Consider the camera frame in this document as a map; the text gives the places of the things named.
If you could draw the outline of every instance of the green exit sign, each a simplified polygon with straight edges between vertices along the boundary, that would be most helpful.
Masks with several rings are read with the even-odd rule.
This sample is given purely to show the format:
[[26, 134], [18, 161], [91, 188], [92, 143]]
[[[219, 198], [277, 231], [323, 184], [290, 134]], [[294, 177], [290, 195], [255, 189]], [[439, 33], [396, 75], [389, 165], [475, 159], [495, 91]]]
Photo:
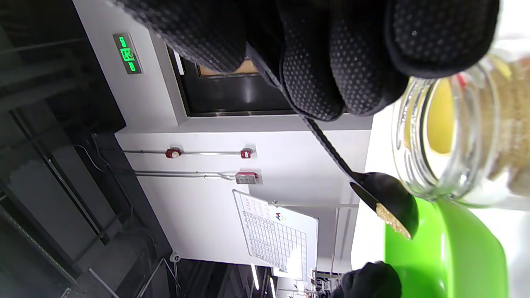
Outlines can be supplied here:
[[112, 38], [120, 52], [120, 59], [128, 74], [141, 74], [140, 60], [136, 55], [136, 49], [129, 32], [113, 34]]

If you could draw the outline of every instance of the green container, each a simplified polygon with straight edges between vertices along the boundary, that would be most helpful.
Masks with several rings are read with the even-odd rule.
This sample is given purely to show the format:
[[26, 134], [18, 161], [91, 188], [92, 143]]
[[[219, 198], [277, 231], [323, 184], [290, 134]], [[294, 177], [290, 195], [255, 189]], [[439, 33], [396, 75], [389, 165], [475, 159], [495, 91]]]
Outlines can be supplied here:
[[416, 202], [413, 240], [385, 231], [385, 262], [400, 277], [402, 297], [507, 298], [504, 249], [480, 219], [450, 200]]

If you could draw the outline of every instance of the white countertop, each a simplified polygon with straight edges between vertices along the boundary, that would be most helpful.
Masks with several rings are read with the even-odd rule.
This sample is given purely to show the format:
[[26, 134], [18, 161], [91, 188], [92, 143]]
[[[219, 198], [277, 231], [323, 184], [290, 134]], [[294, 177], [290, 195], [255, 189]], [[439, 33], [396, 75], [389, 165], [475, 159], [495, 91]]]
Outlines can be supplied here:
[[[530, 2], [503, 2], [499, 39], [530, 38]], [[391, 144], [393, 106], [374, 116], [366, 157], [366, 172], [383, 172], [397, 177]], [[504, 247], [510, 286], [510, 297], [528, 297], [530, 293], [530, 212], [502, 209], [472, 209], [472, 212], [499, 239]], [[384, 259], [384, 223], [362, 201], [355, 226], [351, 250], [352, 269], [368, 261]]]

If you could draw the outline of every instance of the door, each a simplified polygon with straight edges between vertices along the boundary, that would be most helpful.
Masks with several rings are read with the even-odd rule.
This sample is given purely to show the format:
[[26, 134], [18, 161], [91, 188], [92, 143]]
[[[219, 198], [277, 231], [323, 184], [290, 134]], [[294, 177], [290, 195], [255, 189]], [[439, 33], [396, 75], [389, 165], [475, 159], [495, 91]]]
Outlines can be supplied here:
[[282, 93], [267, 84], [250, 60], [234, 73], [222, 74], [168, 50], [189, 117], [294, 113]]

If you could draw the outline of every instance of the gloved hand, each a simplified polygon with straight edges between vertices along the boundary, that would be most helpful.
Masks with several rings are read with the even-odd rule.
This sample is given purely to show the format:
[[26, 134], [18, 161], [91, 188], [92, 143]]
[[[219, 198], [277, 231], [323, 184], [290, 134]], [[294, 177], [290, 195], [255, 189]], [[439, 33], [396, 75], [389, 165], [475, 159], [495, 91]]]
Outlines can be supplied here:
[[179, 55], [218, 72], [248, 53], [300, 115], [369, 116], [409, 76], [439, 78], [488, 50], [499, 0], [110, 0]]
[[332, 298], [400, 298], [401, 282], [389, 264], [366, 263], [359, 270], [346, 273], [342, 285], [335, 289]]

